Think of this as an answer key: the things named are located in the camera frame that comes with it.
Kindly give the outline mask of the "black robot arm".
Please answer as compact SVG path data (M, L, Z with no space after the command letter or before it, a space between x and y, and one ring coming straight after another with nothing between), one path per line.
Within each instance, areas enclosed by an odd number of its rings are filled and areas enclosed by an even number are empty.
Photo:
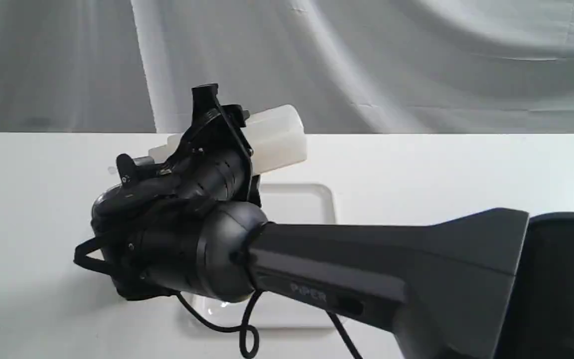
M116 158L74 262L128 301L175 296L210 329L260 345L263 293L392 333L406 359L574 359L574 213L497 207L428 226L269 221L262 173L306 159L296 109L251 115L219 86L191 89L175 149Z

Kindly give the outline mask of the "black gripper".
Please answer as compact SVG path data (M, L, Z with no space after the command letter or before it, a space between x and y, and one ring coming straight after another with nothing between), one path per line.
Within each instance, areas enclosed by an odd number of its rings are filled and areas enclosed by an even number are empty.
M262 206L254 150L242 133L251 114L238 104L222 105L218 89L216 83L191 89L191 131L176 134L175 147L172 141L158 146L158 207Z

